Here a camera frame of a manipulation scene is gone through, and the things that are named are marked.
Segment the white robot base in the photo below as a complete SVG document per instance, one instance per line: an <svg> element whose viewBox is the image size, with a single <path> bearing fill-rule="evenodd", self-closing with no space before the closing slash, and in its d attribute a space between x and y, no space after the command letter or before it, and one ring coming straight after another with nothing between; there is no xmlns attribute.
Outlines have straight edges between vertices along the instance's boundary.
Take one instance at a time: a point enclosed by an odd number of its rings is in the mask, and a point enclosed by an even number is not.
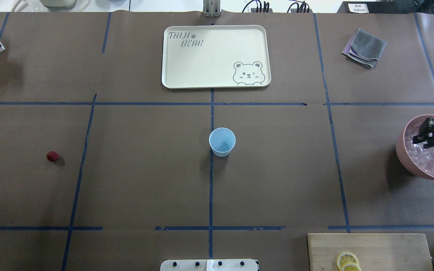
<svg viewBox="0 0 434 271"><path fill-rule="evenodd" d="M160 271L259 271L254 259L168 259Z"/></svg>

